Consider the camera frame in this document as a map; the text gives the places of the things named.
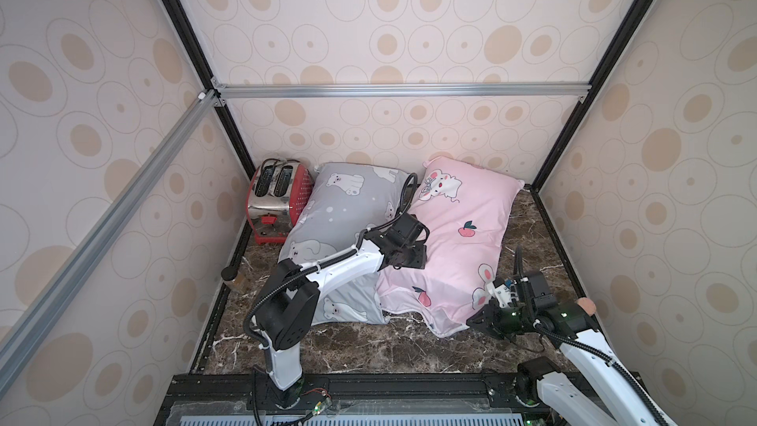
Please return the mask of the pink cat pillow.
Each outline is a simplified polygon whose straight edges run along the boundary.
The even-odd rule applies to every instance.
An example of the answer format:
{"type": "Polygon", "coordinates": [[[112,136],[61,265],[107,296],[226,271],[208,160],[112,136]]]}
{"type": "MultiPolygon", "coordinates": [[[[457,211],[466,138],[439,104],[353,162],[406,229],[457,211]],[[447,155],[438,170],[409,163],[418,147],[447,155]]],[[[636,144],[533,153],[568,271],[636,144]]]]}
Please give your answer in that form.
{"type": "Polygon", "coordinates": [[[409,212],[430,231],[422,269],[387,268],[378,299],[392,315],[416,313],[437,337],[467,329],[491,299],[516,196],[524,182],[448,157],[425,164],[409,212]]]}

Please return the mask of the grey polar bear pillow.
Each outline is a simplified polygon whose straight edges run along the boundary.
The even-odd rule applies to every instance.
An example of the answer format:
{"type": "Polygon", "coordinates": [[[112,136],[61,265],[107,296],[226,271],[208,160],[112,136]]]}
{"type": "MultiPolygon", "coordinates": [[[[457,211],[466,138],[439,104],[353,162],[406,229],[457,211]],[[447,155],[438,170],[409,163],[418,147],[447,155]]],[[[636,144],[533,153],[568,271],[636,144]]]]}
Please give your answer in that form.
{"type": "MultiPolygon", "coordinates": [[[[315,262],[352,247],[361,232],[392,221],[400,211],[410,173],[381,166],[328,163],[317,171],[313,193],[279,254],[297,264],[315,262]]],[[[313,325],[385,325],[377,293],[379,276],[361,276],[319,298],[313,325]]]]}

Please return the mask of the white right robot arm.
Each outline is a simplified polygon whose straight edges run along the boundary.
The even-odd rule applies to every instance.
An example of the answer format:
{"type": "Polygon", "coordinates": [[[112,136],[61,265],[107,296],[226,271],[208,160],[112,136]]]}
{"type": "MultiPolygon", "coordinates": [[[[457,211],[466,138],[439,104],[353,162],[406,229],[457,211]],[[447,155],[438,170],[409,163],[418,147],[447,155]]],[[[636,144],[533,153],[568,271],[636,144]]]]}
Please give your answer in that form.
{"type": "Polygon", "coordinates": [[[547,406],[571,425],[673,425],[675,421],[613,353],[595,320],[578,304],[534,308],[492,300],[467,321],[490,337],[537,333],[580,371],[602,404],[584,394],[546,357],[518,365],[514,395],[525,407],[547,406]]]}

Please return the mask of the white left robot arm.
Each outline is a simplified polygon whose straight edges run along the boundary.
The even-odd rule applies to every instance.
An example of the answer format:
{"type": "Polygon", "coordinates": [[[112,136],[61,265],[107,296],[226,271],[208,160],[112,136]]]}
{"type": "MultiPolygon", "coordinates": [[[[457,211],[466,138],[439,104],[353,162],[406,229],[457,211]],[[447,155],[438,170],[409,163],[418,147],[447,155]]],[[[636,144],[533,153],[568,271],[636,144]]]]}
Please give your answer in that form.
{"type": "Polygon", "coordinates": [[[429,236],[430,230],[414,215],[402,213],[361,231],[355,244],[322,260],[278,262],[242,322],[244,333],[264,352],[272,385],[288,392],[301,383],[300,343],[311,329],[319,301],[386,267],[423,269],[429,236]]]}

